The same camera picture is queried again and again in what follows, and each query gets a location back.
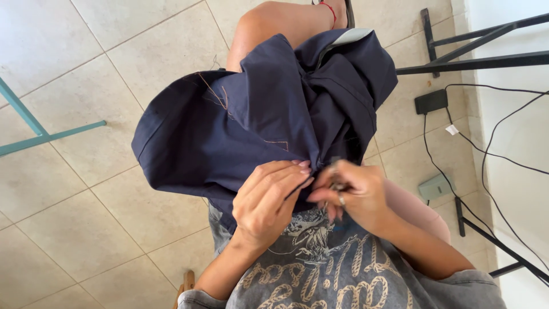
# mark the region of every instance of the hand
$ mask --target hand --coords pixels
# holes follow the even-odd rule
[[[336,216],[341,218],[344,210],[337,191],[329,189],[334,176],[339,182],[350,186],[348,190],[341,192],[345,200],[345,211],[364,229],[380,236],[389,219],[396,214],[385,203],[384,177],[379,167],[359,167],[349,161],[339,160],[333,167],[320,173],[313,185],[314,191],[307,200],[318,202],[319,208],[324,207],[324,202],[327,201],[326,210],[330,220]]]
[[[256,167],[233,200],[238,227],[231,242],[261,252],[275,243],[292,220],[299,192],[314,180],[309,179],[292,193],[309,177],[310,163],[273,161]]]

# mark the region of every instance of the gray t-shirt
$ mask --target gray t-shirt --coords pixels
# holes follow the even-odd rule
[[[230,239],[210,206],[216,255]],[[467,270],[444,280],[414,271],[391,243],[350,217],[330,224],[312,209],[293,215],[278,240],[242,276],[228,301],[190,290],[179,309],[505,308],[490,275]]]

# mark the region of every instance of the red string bracelet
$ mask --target red string bracelet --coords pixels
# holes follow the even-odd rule
[[[328,8],[330,8],[330,11],[332,11],[332,14],[334,14],[334,25],[332,26],[332,29],[331,29],[331,30],[333,30],[334,27],[335,27],[335,21],[337,20],[337,17],[335,17],[334,9],[333,9],[329,4],[327,4],[327,3],[320,2],[319,4],[324,4],[324,5],[326,5]]]

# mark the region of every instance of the white wall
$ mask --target white wall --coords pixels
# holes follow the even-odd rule
[[[472,31],[549,13],[548,0],[468,0],[466,18]],[[477,48],[475,58],[549,50],[549,23],[514,30]],[[477,82],[505,88],[549,90],[549,65],[478,70]],[[503,117],[536,95],[478,89],[481,129],[487,143]],[[549,96],[538,99],[498,126],[490,152],[549,171]],[[487,160],[490,191],[517,234],[549,265],[549,175],[518,167],[500,158]],[[494,205],[496,235],[531,263],[545,269],[506,227]],[[514,262],[497,252],[499,267]],[[500,277],[509,309],[549,308],[549,289],[526,269]]]

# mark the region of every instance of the person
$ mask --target person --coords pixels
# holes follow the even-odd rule
[[[345,28],[350,2],[266,2],[239,21],[227,70],[282,33],[293,48]],[[450,245],[442,218],[385,179],[379,167],[338,160],[311,177],[310,161],[259,165],[233,200],[234,234],[212,205],[215,259],[178,308],[504,308],[492,277]],[[342,191],[332,183],[345,184]],[[312,186],[318,207],[293,213]]]

